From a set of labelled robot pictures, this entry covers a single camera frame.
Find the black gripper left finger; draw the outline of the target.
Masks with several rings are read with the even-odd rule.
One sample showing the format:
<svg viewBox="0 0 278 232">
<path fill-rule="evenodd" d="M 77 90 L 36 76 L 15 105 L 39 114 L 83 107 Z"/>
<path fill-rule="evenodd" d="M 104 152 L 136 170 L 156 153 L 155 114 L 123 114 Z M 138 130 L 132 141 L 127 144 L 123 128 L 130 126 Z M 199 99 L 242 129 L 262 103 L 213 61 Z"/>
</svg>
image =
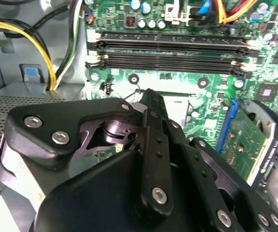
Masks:
<svg viewBox="0 0 278 232">
<path fill-rule="evenodd" d="M 38 209 L 58 185 L 88 167 L 81 157 L 115 144 L 143 154 L 138 200 L 164 214 L 173 203 L 157 200 L 156 188 L 172 192 L 164 99 L 152 89 L 138 103 L 121 98 L 18 106 L 7 115 L 0 143 L 0 181 Z"/>
</svg>

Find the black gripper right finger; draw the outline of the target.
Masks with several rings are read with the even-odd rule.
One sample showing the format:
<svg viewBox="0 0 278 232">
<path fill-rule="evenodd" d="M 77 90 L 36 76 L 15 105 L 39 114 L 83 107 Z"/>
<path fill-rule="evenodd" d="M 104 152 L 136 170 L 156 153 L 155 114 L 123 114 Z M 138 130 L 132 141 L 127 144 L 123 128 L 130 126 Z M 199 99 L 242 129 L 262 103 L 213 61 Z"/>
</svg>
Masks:
<svg viewBox="0 0 278 232">
<path fill-rule="evenodd" d="M 278 232 L 278 214 L 203 139 L 188 141 L 179 124 L 164 122 L 171 154 L 193 182 L 205 232 Z"/>
</svg>

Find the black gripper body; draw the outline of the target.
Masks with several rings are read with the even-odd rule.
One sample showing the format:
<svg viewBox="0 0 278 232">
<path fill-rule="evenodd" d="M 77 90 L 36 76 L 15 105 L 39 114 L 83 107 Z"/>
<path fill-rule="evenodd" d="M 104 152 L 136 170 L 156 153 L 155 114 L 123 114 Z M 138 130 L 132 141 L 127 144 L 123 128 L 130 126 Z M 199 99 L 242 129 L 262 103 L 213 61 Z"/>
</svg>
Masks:
<svg viewBox="0 0 278 232">
<path fill-rule="evenodd" d="M 171 165 L 174 209 L 148 220 L 135 208 L 143 166 L 141 151 L 124 151 L 54 188 L 42 202 L 36 232 L 199 232 L 198 195 L 184 167 Z"/>
</svg>

